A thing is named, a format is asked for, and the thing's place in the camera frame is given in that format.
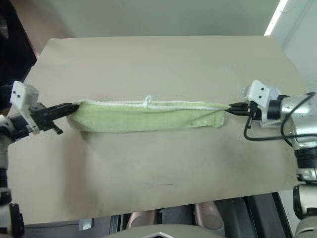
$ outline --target towel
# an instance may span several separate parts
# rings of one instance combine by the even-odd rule
[[[80,100],[68,116],[80,131],[126,133],[185,127],[221,127],[230,106],[209,102],[144,101],[100,102]]]

